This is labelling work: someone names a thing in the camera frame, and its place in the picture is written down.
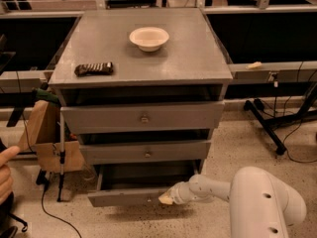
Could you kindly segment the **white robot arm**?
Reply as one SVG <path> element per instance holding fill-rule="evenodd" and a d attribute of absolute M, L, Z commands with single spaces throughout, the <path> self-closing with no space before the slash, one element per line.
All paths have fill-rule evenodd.
<path fill-rule="evenodd" d="M 158 200 L 172 205 L 207 203 L 215 197 L 229 203 L 231 238 L 288 238 L 287 228 L 302 223 L 307 214 L 297 190 L 256 167 L 239 169 L 229 182 L 194 175 Z"/>

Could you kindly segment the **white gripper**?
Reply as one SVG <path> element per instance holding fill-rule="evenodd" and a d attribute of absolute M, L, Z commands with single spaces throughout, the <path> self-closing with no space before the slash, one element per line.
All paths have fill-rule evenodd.
<path fill-rule="evenodd" d="M 192 200 L 193 193 L 190 190 L 189 182 L 182 181 L 175 184 L 172 188 L 163 193 L 159 198 L 159 202 L 166 205 L 184 204 Z"/>

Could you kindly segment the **person's hand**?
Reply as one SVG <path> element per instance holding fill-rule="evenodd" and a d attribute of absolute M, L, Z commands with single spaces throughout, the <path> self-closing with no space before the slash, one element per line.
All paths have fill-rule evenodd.
<path fill-rule="evenodd" d="M 18 146 L 12 146 L 0 153 L 0 204 L 2 204 L 12 192 L 13 179 L 7 163 L 20 153 Z"/>

